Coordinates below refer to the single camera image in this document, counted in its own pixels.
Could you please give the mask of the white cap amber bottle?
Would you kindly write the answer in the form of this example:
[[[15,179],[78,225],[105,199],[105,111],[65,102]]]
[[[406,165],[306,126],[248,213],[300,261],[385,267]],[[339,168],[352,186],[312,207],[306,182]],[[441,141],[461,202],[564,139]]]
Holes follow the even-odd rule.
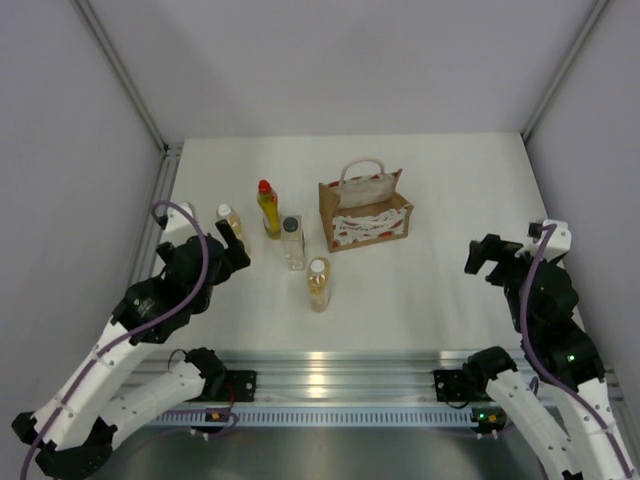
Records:
[[[236,238],[242,242],[247,252],[250,251],[241,220],[236,210],[229,204],[222,203],[217,207],[216,220],[226,221],[233,230]]]

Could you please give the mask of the grey cap clear bottle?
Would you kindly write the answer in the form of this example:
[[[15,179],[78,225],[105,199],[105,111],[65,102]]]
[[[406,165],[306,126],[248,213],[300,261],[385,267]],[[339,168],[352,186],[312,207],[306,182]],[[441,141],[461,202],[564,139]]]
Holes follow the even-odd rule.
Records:
[[[293,271],[306,268],[305,236],[300,215],[285,216],[281,224],[281,242],[288,267]]]

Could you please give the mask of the red cap yellow bottle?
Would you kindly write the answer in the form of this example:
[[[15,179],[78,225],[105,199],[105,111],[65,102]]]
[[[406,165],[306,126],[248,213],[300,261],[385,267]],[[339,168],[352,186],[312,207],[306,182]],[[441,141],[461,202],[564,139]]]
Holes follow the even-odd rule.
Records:
[[[262,179],[258,183],[257,202],[263,213],[263,226],[267,236],[273,240],[281,238],[281,221],[278,195],[271,184]]]

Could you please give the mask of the white cap clear bottle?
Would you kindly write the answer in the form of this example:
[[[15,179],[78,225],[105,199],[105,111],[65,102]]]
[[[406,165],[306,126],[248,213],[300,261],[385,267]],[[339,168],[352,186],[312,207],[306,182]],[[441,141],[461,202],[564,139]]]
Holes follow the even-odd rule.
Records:
[[[331,275],[328,258],[316,257],[307,269],[307,289],[310,305],[314,312],[324,312],[331,299]]]

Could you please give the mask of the burlap watermelon canvas bag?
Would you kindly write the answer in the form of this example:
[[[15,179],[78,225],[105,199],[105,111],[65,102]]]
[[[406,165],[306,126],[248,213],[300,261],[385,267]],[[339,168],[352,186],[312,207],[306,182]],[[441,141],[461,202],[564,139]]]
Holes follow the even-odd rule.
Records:
[[[328,251],[403,239],[414,205],[397,191],[400,169],[388,171],[379,159],[346,164],[340,177],[318,185],[319,213]]]

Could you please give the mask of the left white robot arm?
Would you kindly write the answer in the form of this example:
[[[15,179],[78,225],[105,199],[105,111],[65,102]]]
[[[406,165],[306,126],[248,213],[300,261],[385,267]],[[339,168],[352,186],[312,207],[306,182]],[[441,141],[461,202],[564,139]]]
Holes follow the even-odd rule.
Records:
[[[42,473],[87,479],[133,433],[189,400],[219,397],[227,368],[215,352],[195,348],[163,375],[122,395],[138,365],[191,318],[205,312],[215,286],[249,266],[242,241],[225,220],[221,239],[192,236],[160,244],[160,274],[131,285],[90,354],[43,407],[12,422]]]

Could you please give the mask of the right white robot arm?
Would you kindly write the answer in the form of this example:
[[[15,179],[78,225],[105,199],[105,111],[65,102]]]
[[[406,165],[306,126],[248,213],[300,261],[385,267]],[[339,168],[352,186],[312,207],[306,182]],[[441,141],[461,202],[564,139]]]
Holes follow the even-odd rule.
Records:
[[[595,343],[574,319],[579,296],[561,266],[572,235],[566,223],[532,223],[528,244],[488,234],[469,245],[464,270],[487,262],[487,283],[502,289],[525,360],[547,386],[552,415],[505,349],[471,355],[463,365],[467,389],[489,397],[536,454],[549,479],[636,479],[613,413],[605,368]]]

